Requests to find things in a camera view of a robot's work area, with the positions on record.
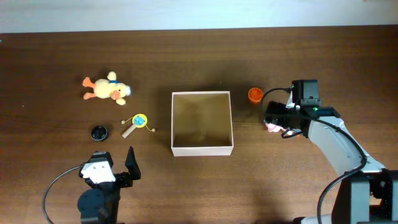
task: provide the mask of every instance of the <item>yellow plush duck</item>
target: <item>yellow plush duck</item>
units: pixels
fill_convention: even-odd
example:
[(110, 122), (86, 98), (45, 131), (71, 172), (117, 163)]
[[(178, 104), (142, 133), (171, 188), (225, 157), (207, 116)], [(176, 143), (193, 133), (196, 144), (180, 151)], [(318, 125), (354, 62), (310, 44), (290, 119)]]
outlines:
[(112, 100), (116, 100), (117, 104), (125, 105), (126, 100), (123, 97), (131, 94), (130, 87), (116, 81), (116, 73), (114, 72), (109, 72), (107, 78), (107, 80), (99, 79), (97, 82), (92, 83), (90, 78), (86, 77), (83, 80), (83, 86), (91, 87), (94, 93), (85, 93), (83, 99), (88, 100), (92, 97), (105, 99), (110, 97)]

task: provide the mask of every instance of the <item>black lens cap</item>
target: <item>black lens cap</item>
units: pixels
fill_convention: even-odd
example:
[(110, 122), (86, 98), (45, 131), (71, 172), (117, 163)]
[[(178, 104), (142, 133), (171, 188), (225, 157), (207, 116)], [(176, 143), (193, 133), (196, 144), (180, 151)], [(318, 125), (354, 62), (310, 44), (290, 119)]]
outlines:
[(104, 141), (108, 137), (108, 130), (104, 126), (95, 126), (91, 131), (91, 137), (95, 141)]

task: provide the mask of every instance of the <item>brown wooden surface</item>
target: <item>brown wooden surface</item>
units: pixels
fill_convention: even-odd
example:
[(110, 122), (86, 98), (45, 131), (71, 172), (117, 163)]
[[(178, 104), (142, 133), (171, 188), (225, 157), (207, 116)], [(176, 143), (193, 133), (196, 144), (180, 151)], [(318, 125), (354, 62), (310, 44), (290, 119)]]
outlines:
[[(283, 140), (259, 123), (250, 87), (286, 87), (316, 78), (362, 146), (398, 169), (398, 27), (0, 34), (1, 223), (44, 223), (42, 194), (61, 172), (109, 151), (125, 170), (135, 148), (142, 179), (122, 189), (119, 221), (130, 223), (270, 223), (314, 216), (336, 177), (308, 139)], [(127, 105), (83, 100), (81, 82), (107, 71), (132, 86)], [(173, 157), (171, 92), (229, 90), (234, 151), (229, 157)], [(273, 93), (268, 100), (285, 102)], [(120, 124), (145, 113), (155, 133), (121, 137)], [(94, 142), (90, 129), (110, 130)], [(50, 191), (55, 223), (78, 223), (88, 186), (74, 172)], [(323, 211), (330, 212), (336, 189)]]

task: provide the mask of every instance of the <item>orange bottle cap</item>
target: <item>orange bottle cap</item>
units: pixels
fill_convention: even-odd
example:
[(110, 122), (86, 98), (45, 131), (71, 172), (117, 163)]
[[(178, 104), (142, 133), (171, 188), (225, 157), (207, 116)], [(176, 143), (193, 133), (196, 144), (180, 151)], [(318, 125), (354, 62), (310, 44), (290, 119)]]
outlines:
[(249, 90), (248, 96), (251, 103), (259, 104), (262, 98), (263, 92), (259, 88), (251, 88)]

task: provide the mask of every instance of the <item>open cardboard box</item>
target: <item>open cardboard box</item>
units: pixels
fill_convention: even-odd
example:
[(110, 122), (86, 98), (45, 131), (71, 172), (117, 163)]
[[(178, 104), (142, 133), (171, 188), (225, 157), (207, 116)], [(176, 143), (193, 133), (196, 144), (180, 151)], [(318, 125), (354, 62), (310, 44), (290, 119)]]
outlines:
[(172, 94), (174, 156), (229, 156), (233, 147), (229, 91)]

